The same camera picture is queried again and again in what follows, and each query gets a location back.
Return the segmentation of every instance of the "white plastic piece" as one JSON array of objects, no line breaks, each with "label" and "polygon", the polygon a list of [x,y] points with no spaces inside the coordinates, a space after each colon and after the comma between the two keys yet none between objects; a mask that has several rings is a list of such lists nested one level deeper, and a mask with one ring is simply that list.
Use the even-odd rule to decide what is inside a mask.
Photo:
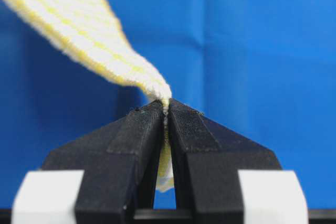
[{"label": "white plastic piece", "polygon": [[244,224],[308,224],[300,183],[290,170],[239,170]]},{"label": "white plastic piece", "polygon": [[76,224],[83,170],[28,172],[16,195],[12,224]]}]

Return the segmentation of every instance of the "yellow and white strap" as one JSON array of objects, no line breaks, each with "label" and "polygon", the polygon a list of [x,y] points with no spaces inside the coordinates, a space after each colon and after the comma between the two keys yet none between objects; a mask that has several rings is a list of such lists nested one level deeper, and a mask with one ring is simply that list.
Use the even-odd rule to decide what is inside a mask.
[{"label": "yellow and white strap", "polygon": [[[73,61],[123,86],[160,99],[167,114],[169,85],[127,41],[107,0],[4,0],[24,21]],[[170,148],[162,150],[158,188],[173,186]]]}]

